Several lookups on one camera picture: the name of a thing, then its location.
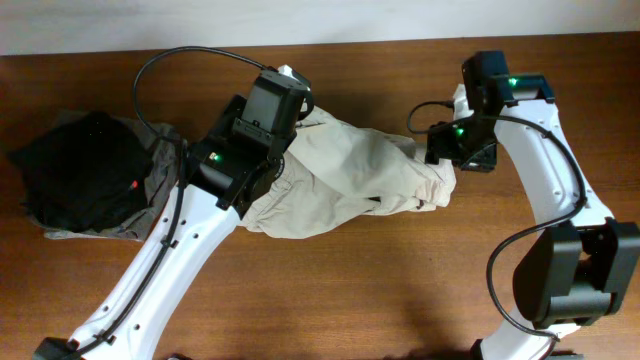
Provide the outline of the beige shorts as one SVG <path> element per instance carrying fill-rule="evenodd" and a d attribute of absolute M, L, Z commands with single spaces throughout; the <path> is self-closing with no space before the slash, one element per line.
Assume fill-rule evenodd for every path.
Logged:
<path fill-rule="evenodd" d="M 429 212 L 450 202 L 450 161 L 425 163 L 425 147 L 409 137 L 357 128 L 321 108 L 296 131 L 280 177 L 244 215 L 251 232 L 305 239 L 361 215 Z"/>

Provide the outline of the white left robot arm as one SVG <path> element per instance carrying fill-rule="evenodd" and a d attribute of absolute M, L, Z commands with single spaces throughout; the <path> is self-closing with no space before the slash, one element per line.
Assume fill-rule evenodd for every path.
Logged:
<path fill-rule="evenodd" d="M 202 266 L 269 192 L 295 125 L 313 109 L 310 82 L 287 65 L 260 72 L 211 131 L 183 151 L 179 180 L 117 285 L 69 339 L 45 338 L 36 359 L 150 359 Z"/>

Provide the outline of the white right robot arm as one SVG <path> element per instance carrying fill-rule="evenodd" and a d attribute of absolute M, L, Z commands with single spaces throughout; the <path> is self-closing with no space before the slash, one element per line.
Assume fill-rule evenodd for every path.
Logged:
<path fill-rule="evenodd" d="M 513 273 L 515 306 L 471 349 L 475 359 L 551 359 L 560 340 L 623 303 L 639 260 L 639 229 L 620 222 L 589 185 L 540 74 L 513 74 L 500 51 L 462 66 L 448 102 L 454 118 L 431 126 L 425 159 L 488 173 L 504 148 L 534 214 L 536 241 Z"/>

